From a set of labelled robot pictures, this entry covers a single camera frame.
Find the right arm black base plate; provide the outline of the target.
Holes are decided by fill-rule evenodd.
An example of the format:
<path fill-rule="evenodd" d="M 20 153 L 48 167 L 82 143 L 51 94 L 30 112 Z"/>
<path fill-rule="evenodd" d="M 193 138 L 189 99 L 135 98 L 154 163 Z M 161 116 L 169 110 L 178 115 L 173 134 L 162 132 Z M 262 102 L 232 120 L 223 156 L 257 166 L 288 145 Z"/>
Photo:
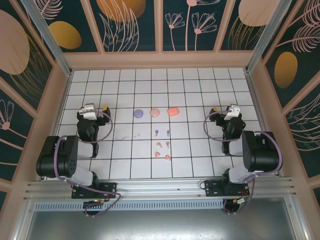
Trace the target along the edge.
<path fill-rule="evenodd" d="M 247 184 L 226 183 L 221 180 L 207 180 L 204 183 L 204 188 L 207 197 L 240 198 L 250 195 Z"/>

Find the aluminium mounting rail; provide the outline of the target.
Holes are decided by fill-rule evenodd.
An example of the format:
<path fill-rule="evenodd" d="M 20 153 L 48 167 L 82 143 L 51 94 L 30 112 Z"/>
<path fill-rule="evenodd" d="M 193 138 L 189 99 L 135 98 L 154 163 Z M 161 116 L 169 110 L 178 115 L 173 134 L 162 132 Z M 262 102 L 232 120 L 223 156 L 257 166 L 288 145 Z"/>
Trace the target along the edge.
<path fill-rule="evenodd" d="M 193 200 L 205 199 L 201 189 L 203 177 L 159 179 L 114 179 L 121 199 L 129 200 Z M 295 197 L 297 191 L 289 177 L 261 176 L 255 186 L 249 184 L 255 198 Z M 70 201 L 71 186 L 63 181 L 45 180 L 29 182 L 23 194 L 25 201 Z"/>

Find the aluminium side rail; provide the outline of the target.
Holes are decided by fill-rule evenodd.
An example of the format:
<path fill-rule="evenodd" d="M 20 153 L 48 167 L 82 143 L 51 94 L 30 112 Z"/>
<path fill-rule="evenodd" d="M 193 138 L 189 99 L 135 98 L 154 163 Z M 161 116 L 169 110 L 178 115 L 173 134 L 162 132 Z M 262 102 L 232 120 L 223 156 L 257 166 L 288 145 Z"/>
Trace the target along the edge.
<path fill-rule="evenodd" d="M 249 87 L 249 91 L 252 97 L 252 101 L 253 101 L 253 105 L 254 105 L 254 109 L 257 115 L 257 119 L 259 122 L 259 126 L 260 126 L 260 130 L 257 130 L 257 134 L 258 135 L 263 135 L 265 136 L 267 139 L 269 139 L 272 142 L 272 145 L 275 147 L 277 156 L 279 157 L 279 163 L 277 165 L 277 167 L 275 169 L 273 169 L 272 171 L 267 171 L 267 172 L 258 172 L 257 174 L 254 175 L 255 178 L 260 178 L 262 176 L 266 177 L 266 176 L 278 176 L 278 177 L 283 177 L 283 171 L 282 171 L 282 166 L 283 166 L 283 157 L 280 151 L 280 147 L 276 142 L 276 138 L 273 137 L 271 138 L 271 131 L 268 131 L 268 126 L 266 123 L 266 117 L 264 114 L 264 110 L 262 107 L 262 103 L 259 99 L 258 96 L 258 91 L 257 88 L 255 86 L 254 83 L 254 79 L 252 77 L 252 75 L 250 73 L 245 73 L 245 78 Z"/>

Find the aluminium corner post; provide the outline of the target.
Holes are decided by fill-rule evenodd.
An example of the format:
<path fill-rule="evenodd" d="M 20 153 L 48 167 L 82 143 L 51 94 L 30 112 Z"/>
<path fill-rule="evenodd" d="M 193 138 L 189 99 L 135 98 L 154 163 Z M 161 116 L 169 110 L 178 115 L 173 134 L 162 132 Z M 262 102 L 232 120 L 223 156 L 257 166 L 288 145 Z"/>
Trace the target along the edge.
<path fill-rule="evenodd" d="M 252 55 L 244 68 L 245 75 L 250 75 L 257 63 L 259 62 L 263 52 L 267 48 L 267 45 L 272 40 L 275 32 L 279 28 L 284 16 L 290 8 L 292 0 L 279 0 L 273 11 L 268 23 L 266 24 L 257 44 L 254 47 Z"/>
<path fill-rule="evenodd" d="M 69 77 L 71 75 L 71 68 L 60 48 L 55 40 L 52 32 L 50 31 L 45 19 L 42 17 L 38 10 L 38 7 L 33 0 L 21 0 L 25 10 L 30 15 L 30 18 L 34 22 L 35 26 L 43 36 L 44 41 L 47 43 L 50 51 L 53 53 L 55 59 L 61 66 L 63 72 Z"/>

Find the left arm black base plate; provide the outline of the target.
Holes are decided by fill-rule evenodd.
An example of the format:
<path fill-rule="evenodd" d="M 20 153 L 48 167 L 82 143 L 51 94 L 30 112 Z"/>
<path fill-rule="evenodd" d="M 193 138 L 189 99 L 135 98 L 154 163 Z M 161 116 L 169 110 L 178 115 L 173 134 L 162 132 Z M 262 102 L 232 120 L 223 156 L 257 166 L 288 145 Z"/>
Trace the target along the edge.
<path fill-rule="evenodd" d="M 96 185 L 88 186 L 91 189 L 96 189 L 102 192 L 111 192 L 115 193 L 117 191 L 117 183 L 116 182 L 101 182 Z M 114 199 L 116 197 L 115 194 L 106 194 L 100 193 L 96 191 L 91 191 L 84 189 L 83 187 L 73 186 L 71 198 L 72 199 Z"/>

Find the aluminium frame bar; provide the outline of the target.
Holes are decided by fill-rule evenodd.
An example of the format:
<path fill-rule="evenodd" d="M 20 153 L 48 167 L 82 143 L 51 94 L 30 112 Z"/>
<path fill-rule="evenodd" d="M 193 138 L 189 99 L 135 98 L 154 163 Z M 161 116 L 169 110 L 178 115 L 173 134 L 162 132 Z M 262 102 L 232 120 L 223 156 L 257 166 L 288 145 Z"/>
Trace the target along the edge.
<path fill-rule="evenodd" d="M 296 194 L 289 193 L 288 196 L 284 197 L 284 201 L 296 240 L 311 240 Z"/>
<path fill-rule="evenodd" d="M 34 202 L 23 202 L 11 240 L 26 240 L 34 215 Z"/>

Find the grey metal sheet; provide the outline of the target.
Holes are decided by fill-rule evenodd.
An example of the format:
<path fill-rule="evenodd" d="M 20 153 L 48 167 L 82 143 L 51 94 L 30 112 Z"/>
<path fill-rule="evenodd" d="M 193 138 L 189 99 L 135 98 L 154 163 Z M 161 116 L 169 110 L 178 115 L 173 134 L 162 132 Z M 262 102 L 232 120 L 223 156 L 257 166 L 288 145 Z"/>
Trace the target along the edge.
<path fill-rule="evenodd" d="M 283 214 L 226 215 L 220 210 L 36 212 L 27 240 L 296 240 Z"/>

